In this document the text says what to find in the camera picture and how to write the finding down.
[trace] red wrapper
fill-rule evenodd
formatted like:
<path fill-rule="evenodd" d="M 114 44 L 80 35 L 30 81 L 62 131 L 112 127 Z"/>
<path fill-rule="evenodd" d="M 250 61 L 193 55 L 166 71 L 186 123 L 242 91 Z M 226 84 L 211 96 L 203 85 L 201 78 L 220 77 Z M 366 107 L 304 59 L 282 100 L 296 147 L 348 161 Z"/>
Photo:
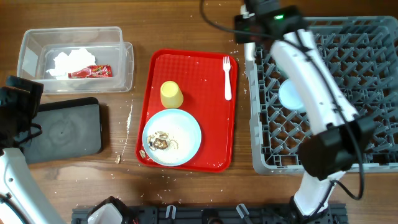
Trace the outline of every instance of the red wrapper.
<path fill-rule="evenodd" d="M 109 78 L 112 77 L 110 65 L 90 65 L 80 71 L 68 73 L 69 78 Z"/>

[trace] plate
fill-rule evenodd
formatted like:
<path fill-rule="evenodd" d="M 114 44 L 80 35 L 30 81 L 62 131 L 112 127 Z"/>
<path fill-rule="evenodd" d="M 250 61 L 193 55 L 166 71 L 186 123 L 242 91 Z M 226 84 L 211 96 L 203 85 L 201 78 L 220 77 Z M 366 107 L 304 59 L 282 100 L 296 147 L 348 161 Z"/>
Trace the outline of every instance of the plate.
<path fill-rule="evenodd" d="M 149 136 L 162 131 L 176 142 L 177 147 L 152 150 L 147 143 Z M 196 119 L 189 113 L 178 109 L 158 112 L 148 120 L 142 133 L 142 143 L 147 155 L 163 166 L 179 166 L 194 157 L 201 143 L 201 131 Z"/>

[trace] wooden surface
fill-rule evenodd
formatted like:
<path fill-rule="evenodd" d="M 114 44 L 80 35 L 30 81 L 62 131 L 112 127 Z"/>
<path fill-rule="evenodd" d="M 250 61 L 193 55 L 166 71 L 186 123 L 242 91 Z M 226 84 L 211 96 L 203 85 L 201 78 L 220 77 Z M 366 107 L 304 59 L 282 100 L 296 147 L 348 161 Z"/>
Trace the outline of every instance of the wooden surface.
<path fill-rule="evenodd" d="M 6 75 L 16 74 L 22 37 L 28 29 L 119 26 L 123 30 L 124 40 L 134 46 L 134 88 L 129 93 L 42 97 L 42 102 L 45 103 L 94 96 L 102 104 L 103 152 L 95 156 L 30 166 L 40 188 L 66 222 L 71 220 L 73 208 L 96 205 L 110 195 L 121 198 L 128 205 L 161 206 L 162 202 L 169 204 L 181 200 L 184 205 L 235 206 L 241 202 L 247 205 L 287 203 L 297 191 L 301 176 L 260 176 L 253 170 L 249 132 L 250 101 L 249 92 L 245 93 L 249 87 L 243 75 L 243 46 L 229 41 L 233 35 L 205 24 L 198 13 L 198 1 L 36 2 L 41 4 L 0 5 L 1 85 L 4 84 Z M 241 4 L 238 0 L 209 1 L 206 11 L 214 21 L 231 26 L 233 16 L 239 13 Z M 297 4 L 306 16 L 398 17 L 396 1 L 282 1 L 284 6 L 290 4 Z M 224 53 L 239 51 L 233 54 L 239 59 L 241 71 L 233 162 L 227 171 L 220 174 L 191 173 L 144 167 L 137 163 L 134 148 L 150 56 L 161 48 Z M 121 153 L 124 146 L 119 141 L 127 137 L 126 120 L 131 100 L 134 100 L 134 104 L 129 139 L 122 162 L 117 165 L 114 160 L 116 152 Z M 343 182 L 353 192 L 358 191 L 357 175 L 348 174 Z M 397 186 L 398 174 L 368 174 L 362 201 L 351 200 L 339 188 L 331 200 L 347 203 L 350 223 L 396 223 Z"/>

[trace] gray dish rack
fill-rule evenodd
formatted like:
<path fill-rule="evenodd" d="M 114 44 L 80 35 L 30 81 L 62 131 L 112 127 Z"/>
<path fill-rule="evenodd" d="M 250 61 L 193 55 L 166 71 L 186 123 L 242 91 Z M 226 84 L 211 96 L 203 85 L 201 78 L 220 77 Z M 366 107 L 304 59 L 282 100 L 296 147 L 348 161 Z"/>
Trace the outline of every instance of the gray dish rack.
<path fill-rule="evenodd" d="M 317 47 L 335 81 L 361 116 L 372 116 L 376 132 L 363 156 L 366 172 L 398 172 L 398 21 L 394 17 L 307 17 Z M 304 171 L 296 154 L 311 138 L 305 113 L 278 100 L 285 78 L 267 50 L 256 47 L 246 61 L 251 97 L 253 167 L 259 174 Z M 357 171 L 354 164 L 350 171 Z"/>

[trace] cup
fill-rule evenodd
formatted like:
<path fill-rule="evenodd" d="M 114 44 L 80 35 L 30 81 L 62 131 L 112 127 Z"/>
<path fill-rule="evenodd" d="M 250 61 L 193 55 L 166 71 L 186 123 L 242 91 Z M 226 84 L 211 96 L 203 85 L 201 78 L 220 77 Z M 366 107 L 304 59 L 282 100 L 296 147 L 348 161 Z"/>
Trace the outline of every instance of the cup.
<path fill-rule="evenodd" d="M 173 81 L 167 81 L 160 87 L 160 99 L 167 109 L 179 108 L 184 101 L 180 87 Z"/>
<path fill-rule="evenodd" d="M 289 110 L 297 110 L 299 113 L 305 112 L 303 101 L 290 79 L 284 81 L 279 87 L 279 101 Z"/>

